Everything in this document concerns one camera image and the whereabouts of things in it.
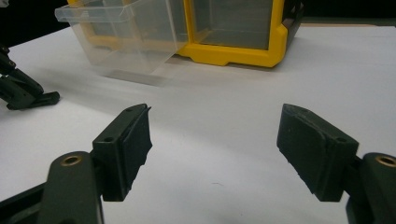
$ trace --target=brass insert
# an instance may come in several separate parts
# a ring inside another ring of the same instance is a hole
[[[82,158],[80,156],[69,156],[66,157],[63,161],[61,161],[62,166],[72,166],[81,162]]]
[[[388,167],[395,167],[396,168],[396,160],[392,157],[388,157],[388,156],[377,156],[375,157],[375,159],[383,164],[386,165]]]

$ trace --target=plastic storage bin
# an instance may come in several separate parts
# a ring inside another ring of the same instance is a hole
[[[184,0],[188,44],[177,53],[198,63],[273,67],[300,26],[301,0]]]
[[[182,1],[84,0],[56,8],[55,16],[70,23],[91,64],[148,74],[187,40],[173,19],[184,18]]]

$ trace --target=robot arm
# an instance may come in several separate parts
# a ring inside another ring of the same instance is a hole
[[[283,105],[277,146],[321,202],[349,194],[350,224],[396,223],[396,158],[356,156],[359,143],[315,113]]]
[[[17,65],[8,58],[8,54],[9,49],[0,44],[0,98],[8,103],[8,109],[20,110],[57,104],[59,93],[44,93],[40,84],[16,68]]]
[[[152,147],[147,105],[124,109],[93,150],[62,155],[47,182],[0,202],[0,224],[103,224],[102,200],[122,202]]]

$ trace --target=transparent plastic box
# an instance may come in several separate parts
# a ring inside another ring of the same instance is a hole
[[[182,4],[83,0],[56,8],[55,16],[70,23],[91,64],[149,74],[187,42]]]
[[[268,49],[273,0],[191,0],[198,44]]]

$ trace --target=white surface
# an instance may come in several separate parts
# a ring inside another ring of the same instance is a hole
[[[1,0],[0,1],[0,7],[8,7],[9,3],[8,0]]]
[[[359,156],[396,154],[394,27],[302,27],[274,69],[174,57],[134,82],[90,66],[69,28],[10,57],[62,100],[26,111],[0,103],[0,201],[44,182],[58,156],[90,151],[122,109],[141,103],[152,106],[154,147],[126,201],[104,203],[106,223],[347,223],[347,195],[320,203],[278,151],[284,103],[354,137]]]

